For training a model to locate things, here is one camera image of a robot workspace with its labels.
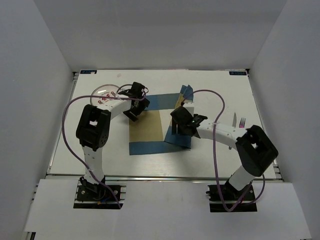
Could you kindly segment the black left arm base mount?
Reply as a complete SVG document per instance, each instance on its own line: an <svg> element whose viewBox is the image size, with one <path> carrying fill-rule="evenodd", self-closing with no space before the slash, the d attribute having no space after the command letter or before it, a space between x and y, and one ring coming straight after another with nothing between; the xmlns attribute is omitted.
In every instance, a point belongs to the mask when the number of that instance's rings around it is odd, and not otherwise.
<svg viewBox="0 0 320 240"><path fill-rule="evenodd" d="M74 198L74 209L120 210L124 204L126 186L90 183L83 176L79 179Z"/></svg>

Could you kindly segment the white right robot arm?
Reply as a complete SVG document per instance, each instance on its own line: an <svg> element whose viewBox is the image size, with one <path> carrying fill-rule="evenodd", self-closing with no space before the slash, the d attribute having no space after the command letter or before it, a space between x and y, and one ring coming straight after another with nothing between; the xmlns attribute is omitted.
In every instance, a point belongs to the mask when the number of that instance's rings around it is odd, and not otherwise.
<svg viewBox="0 0 320 240"><path fill-rule="evenodd" d="M173 134L214 140L238 152L241 166L224 184L226 195L233 200L242 196L247 185L254 178L261 177L279 155L277 148L258 125L237 128L215 123L204 115L192 115L183 106L170 115Z"/></svg>

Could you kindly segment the blue tan white placemat cloth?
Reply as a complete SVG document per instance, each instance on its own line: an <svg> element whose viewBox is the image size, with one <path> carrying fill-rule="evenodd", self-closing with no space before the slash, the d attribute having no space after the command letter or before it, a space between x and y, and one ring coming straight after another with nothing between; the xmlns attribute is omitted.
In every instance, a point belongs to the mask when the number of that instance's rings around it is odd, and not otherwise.
<svg viewBox="0 0 320 240"><path fill-rule="evenodd" d="M129 154L131 156L175 153L191 148L191 137L172 134L170 113L181 102L192 102L190 85L182 85L178 93L150 95L149 106L135 122L129 121Z"/></svg>

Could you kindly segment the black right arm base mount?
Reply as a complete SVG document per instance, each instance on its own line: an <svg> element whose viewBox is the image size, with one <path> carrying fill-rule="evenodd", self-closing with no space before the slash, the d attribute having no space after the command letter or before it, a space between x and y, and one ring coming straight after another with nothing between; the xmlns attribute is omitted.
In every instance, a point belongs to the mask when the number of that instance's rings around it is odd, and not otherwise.
<svg viewBox="0 0 320 240"><path fill-rule="evenodd" d="M230 189L226 188L224 184L220 185L221 193L223 199L225 201L225 205L228 209L230 209L238 199L240 199L240 203L233 210L236 213L249 213L249 212L257 212L257 204L255 202L250 203L251 201L256 199L255 191L253 186L251 185L246 195L241 198L241 195L245 192L245 188L240 192L232 192ZM218 187L215 184L208 185L208 189L206 191L206 195L208 196L209 201L209 210L211 213L226 213L227 211L223 207L221 198L219 196Z"/></svg>

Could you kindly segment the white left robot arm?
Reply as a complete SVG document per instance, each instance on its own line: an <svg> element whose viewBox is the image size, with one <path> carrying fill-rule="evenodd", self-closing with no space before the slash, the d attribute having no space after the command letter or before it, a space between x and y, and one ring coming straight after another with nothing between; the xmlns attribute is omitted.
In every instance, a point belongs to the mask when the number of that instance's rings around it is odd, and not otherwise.
<svg viewBox="0 0 320 240"><path fill-rule="evenodd" d="M138 82L133 82L129 89L96 90L93 97L98 99L96 104L87 104L82 111L76 137L84 153L85 175L81 183L90 185L88 193L99 200L105 196L106 187L103 184L105 175L102 167L103 147L107 143L111 120L124 114L131 121L149 106L146 98L148 89Z"/></svg>

